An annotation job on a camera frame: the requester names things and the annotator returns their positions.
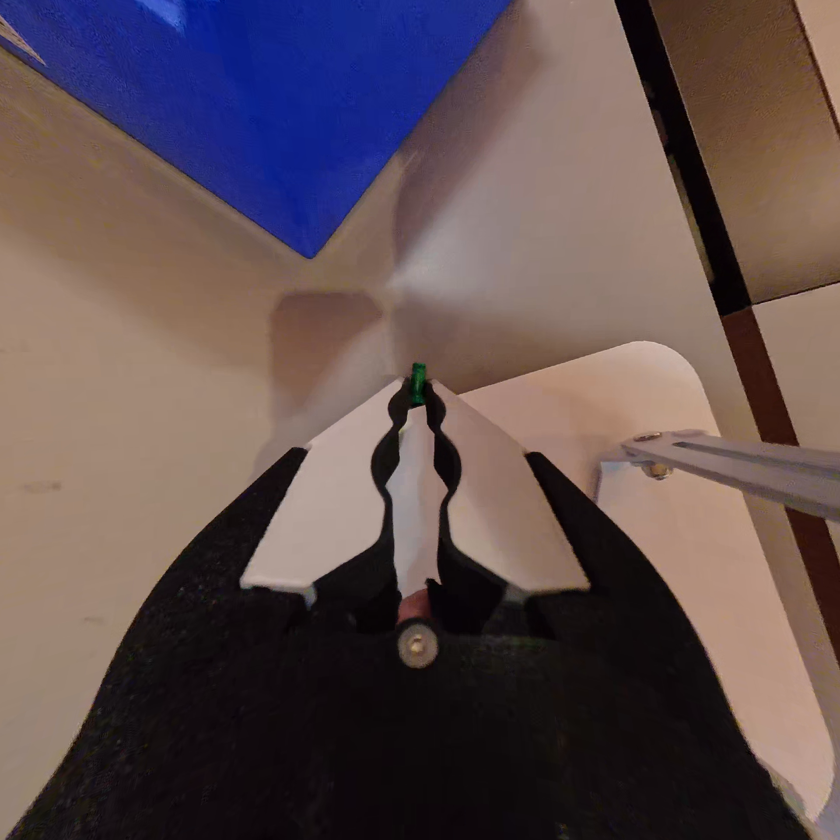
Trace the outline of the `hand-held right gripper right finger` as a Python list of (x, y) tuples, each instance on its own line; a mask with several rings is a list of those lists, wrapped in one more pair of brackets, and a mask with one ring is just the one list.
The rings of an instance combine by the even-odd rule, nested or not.
[(434, 442), (425, 444), (425, 504), (449, 499), (449, 536), (455, 549), (502, 586), (526, 595), (586, 592), (587, 579), (526, 459), (526, 449), (463, 398), (435, 381), (443, 404), (440, 431), (455, 447), (455, 489), (434, 466)]

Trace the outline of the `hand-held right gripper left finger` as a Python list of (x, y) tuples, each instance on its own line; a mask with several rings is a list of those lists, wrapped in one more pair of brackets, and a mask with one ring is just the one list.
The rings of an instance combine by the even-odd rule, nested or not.
[(314, 437), (286, 495), (240, 577), (244, 590), (326, 594), (326, 578), (354, 560), (362, 572), (360, 598), (396, 581), (393, 525), (387, 490), (375, 483), (377, 445), (393, 430), (389, 404), (402, 390), (394, 379)]

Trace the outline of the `blue parts bin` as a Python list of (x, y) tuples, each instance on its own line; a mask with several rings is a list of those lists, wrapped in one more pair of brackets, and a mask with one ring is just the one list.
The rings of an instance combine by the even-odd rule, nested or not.
[(509, 5), (2, 1), (2, 47), (311, 259)]

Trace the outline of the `white document stand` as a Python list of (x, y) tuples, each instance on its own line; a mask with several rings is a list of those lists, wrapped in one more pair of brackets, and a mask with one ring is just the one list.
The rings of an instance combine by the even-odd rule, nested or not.
[[(426, 381), (434, 466), (459, 475)], [(455, 549), (437, 515), (437, 662), (406, 675), (436, 838), (832, 838), (764, 759), (797, 761), (819, 717), (742, 497), (676, 479), (670, 505), (613, 447), (711, 419), (697, 373), (632, 342), (463, 398), (514, 437), (591, 587), (526, 595)]]

